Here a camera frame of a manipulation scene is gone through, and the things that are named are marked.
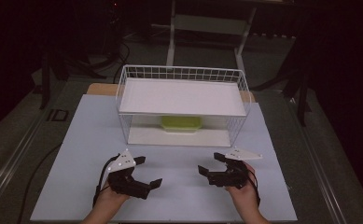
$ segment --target white shelf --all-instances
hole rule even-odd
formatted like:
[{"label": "white shelf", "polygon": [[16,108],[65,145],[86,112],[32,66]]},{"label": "white shelf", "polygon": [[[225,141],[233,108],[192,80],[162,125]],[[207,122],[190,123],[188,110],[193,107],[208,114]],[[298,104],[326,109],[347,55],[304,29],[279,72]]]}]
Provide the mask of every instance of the white shelf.
[{"label": "white shelf", "polygon": [[236,83],[133,77],[119,113],[246,117]]}]

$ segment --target metal stand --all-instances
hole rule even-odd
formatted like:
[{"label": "metal stand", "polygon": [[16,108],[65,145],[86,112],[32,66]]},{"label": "metal stand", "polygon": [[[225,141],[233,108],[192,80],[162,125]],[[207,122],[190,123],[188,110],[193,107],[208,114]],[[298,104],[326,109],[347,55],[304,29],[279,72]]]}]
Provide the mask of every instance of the metal stand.
[{"label": "metal stand", "polygon": [[173,66],[174,64],[175,29],[178,29],[227,35],[240,35],[242,37],[242,40],[239,47],[235,48],[234,55],[237,63],[237,68],[244,71],[242,52],[256,11],[256,7],[253,7],[251,9],[247,21],[181,15],[175,13],[175,0],[173,0],[172,18],[170,24],[170,44],[167,51],[166,66]]}]

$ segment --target human hand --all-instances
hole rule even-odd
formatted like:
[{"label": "human hand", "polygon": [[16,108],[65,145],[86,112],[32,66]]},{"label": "human hand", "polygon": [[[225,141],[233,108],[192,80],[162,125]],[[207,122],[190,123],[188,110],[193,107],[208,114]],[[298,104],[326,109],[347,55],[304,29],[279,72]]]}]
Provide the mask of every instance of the human hand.
[{"label": "human hand", "polygon": [[[254,168],[247,163],[245,166],[250,171],[248,177],[254,184],[257,184]],[[233,204],[245,223],[269,223],[258,210],[258,195],[255,186],[250,181],[247,181],[246,185],[241,189],[226,187],[226,190],[230,193]]]},{"label": "human hand", "polygon": [[82,224],[106,224],[118,212],[120,207],[130,198],[129,195],[113,191],[107,181],[97,197],[91,212],[81,222]]}]

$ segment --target black cable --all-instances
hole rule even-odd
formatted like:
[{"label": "black cable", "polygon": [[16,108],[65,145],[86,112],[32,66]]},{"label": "black cable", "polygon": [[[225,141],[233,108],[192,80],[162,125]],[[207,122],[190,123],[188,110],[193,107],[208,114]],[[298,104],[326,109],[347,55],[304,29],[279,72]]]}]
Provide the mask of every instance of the black cable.
[{"label": "black cable", "polygon": [[127,51],[127,54],[126,54],[125,58],[123,58],[123,56],[121,54],[119,54],[119,57],[122,60],[122,63],[120,64],[119,68],[117,69],[117,71],[114,74],[114,77],[112,79],[113,84],[115,84],[115,79],[117,78],[120,69],[123,67],[123,65],[128,64],[128,58],[129,58],[129,55],[130,55],[130,52],[131,52],[131,49],[125,43],[121,42],[120,44],[125,46],[126,50],[128,50],[128,51]]},{"label": "black cable", "polygon": [[109,159],[106,163],[105,166],[103,167],[102,173],[100,174],[100,179],[99,179],[99,184],[96,186],[96,191],[94,192],[94,197],[93,197],[93,206],[96,204],[97,198],[99,197],[100,193],[105,190],[106,188],[102,189],[102,182],[103,182],[103,177],[105,175],[105,169],[106,167],[109,165],[109,163],[111,161],[116,160],[119,157],[120,154],[118,154],[118,156],[116,157],[112,157],[111,159]]},{"label": "black cable", "polygon": [[253,186],[254,191],[256,192],[256,196],[257,196],[257,204],[259,206],[260,204],[260,197],[259,197],[259,192],[258,192],[258,180],[257,177],[255,176],[255,174],[248,170],[248,173],[251,173],[251,175],[253,175],[254,179],[255,179],[255,183],[254,181],[250,178],[249,174],[245,175],[244,177],[247,178],[247,181],[251,183],[251,185]]},{"label": "black cable", "polygon": [[45,157],[39,162],[39,164],[35,167],[33,174],[30,176],[29,182],[27,184],[26,190],[24,191],[24,196],[23,196],[23,202],[21,203],[21,211],[19,213],[19,217],[18,217],[18,224],[21,223],[21,219],[23,217],[23,211],[24,211],[24,206],[26,205],[26,200],[27,200],[27,194],[29,192],[30,189],[30,185],[33,181],[33,178],[35,176],[36,171],[38,170],[38,168],[41,166],[41,164],[47,159],[47,157],[54,152],[56,149],[58,149],[60,146],[62,145],[62,143],[60,143],[59,145],[57,145],[56,147],[54,147],[53,149],[50,150],[50,152],[47,153],[47,155],[45,155]]}]

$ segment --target floor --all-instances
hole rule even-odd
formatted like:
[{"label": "floor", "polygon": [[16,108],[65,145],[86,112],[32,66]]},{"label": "floor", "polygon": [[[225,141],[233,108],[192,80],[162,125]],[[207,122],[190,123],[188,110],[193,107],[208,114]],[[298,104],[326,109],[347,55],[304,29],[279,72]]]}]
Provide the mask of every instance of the floor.
[{"label": "floor", "polygon": [[[166,35],[161,31],[152,42],[129,35],[124,41],[130,49],[128,63],[164,65]],[[175,65],[236,68],[232,49],[194,44],[177,44]],[[293,39],[250,36],[243,53],[248,85],[256,86],[274,77],[292,44]],[[122,46],[122,55],[127,54]],[[91,83],[112,83],[118,67],[119,63],[115,63],[97,71],[106,79],[89,78],[71,69],[67,81],[52,79],[51,101],[45,110],[38,109],[40,95],[31,93],[0,123],[0,182],[4,182],[0,188],[0,223],[17,222],[30,176],[53,150],[32,179],[21,216],[21,223],[35,223],[29,217],[81,95]],[[33,76],[39,82],[40,71]],[[307,126],[303,128],[296,120],[292,99],[281,94],[284,84],[254,94],[289,186],[299,219],[295,223],[363,223],[363,190],[314,92],[309,90],[311,112],[305,114]],[[56,121],[49,115],[50,110],[68,111],[69,115],[65,121]]]}]

